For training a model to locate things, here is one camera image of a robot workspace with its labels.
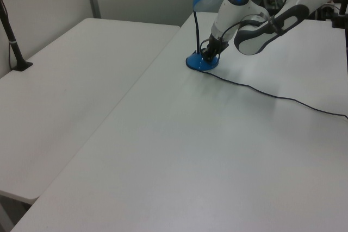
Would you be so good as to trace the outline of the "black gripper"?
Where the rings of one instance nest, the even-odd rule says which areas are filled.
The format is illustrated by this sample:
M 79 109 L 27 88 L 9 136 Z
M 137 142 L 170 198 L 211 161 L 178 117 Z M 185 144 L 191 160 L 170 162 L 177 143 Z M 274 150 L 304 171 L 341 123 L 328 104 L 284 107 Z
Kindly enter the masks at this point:
M 211 63 L 218 63 L 220 59 L 220 53 L 223 52 L 229 43 L 226 41 L 220 42 L 212 35 L 209 36 L 208 46 L 202 50 L 202 57 L 204 60 L 211 60 Z

